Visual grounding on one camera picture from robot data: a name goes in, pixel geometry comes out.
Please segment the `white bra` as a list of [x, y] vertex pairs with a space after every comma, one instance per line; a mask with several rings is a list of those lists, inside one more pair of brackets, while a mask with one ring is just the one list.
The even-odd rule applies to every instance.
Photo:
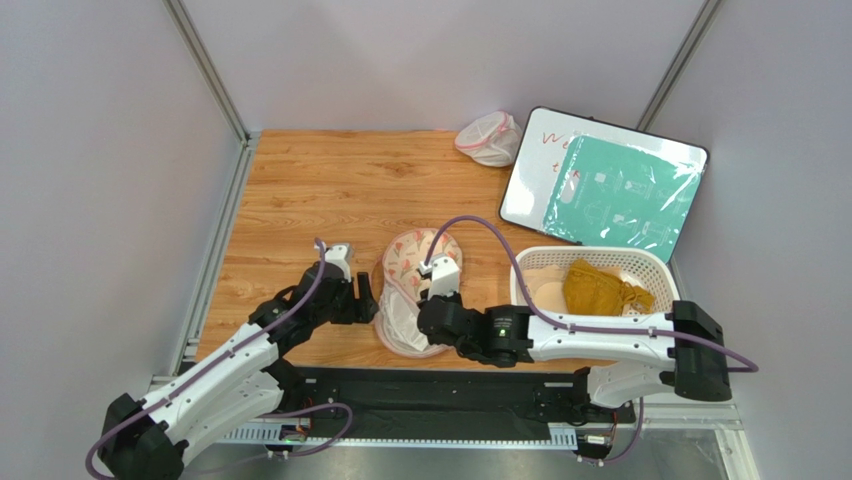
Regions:
[[425, 352], [429, 343], [417, 327], [419, 309], [416, 304], [398, 290], [389, 288], [382, 293], [381, 311], [384, 334], [395, 348], [411, 355]]

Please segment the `floral mesh laundry bag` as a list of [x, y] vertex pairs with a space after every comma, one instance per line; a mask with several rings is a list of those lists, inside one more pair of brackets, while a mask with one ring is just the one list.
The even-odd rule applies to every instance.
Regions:
[[390, 243], [381, 258], [383, 287], [378, 301], [379, 310], [374, 317], [373, 324], [384, 346], [391, 352], [402, 357], [423, 359], [433, 357], [446, 350], [444, 346], [431, 346], [429, 344], [425, 352], [419, 355], [411, 355], [405, 351], [399, 351], [384, 334], [381, 311], [382, 293], [389, 288], [403, 293], [412, 304], [417, 305], [420, 299], [420, 290], [428, 287], [428, 283], [422, 280], [418, 273], [418, 266], [425, 259], [436, 233], [435, 229], [430, 228], [415, 229], [402, 233]]

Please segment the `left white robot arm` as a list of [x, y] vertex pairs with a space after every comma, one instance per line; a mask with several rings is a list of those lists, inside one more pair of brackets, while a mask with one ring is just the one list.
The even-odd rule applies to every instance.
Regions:
[[[309, 402], [305, 377], [284, 356], [326, 323], [366, 324], [377, 311], [368, 273], [350, 276], [343, 261], [314, 263], [183, 375], [140, 399], [115, 399], [87, 454], [87, 472], [95, 479], [178, 479], [201, 452], [256, 418], [350, 414], [334, 400]], [[107, 473], [97, 471], [96, 460]]]

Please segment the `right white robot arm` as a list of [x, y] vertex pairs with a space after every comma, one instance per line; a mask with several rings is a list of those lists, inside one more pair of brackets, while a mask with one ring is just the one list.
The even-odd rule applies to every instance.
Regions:
[[498, 368], [558, 359], [604, 360], [576, 371], [579, 400], [614, 409], [629, 400], [671, 391], [694, 401], [732, 397], [722, 327], [691, 301], [667, 312], [633, 317], [539, 313], [503, 305], [483, 312], [459, 296], [422, 302], [418, 330], [432, 345]]

